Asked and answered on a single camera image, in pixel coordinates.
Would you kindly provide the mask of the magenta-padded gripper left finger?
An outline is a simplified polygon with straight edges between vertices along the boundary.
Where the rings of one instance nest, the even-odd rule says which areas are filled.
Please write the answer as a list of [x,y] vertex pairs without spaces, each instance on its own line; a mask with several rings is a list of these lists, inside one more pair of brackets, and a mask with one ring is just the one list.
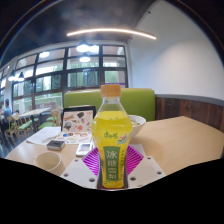
[[92,149],[81,159],[74,159],[61,177],[84,188],[96,189],[100,173],[98,150]]

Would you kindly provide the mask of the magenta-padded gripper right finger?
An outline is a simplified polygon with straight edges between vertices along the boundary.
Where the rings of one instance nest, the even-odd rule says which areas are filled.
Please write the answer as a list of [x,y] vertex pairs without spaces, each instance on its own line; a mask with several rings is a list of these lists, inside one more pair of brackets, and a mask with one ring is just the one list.
[[129,189],[143,187],[166,176],[154,158],[145,154],[141,144],[128,147],[126,172]]

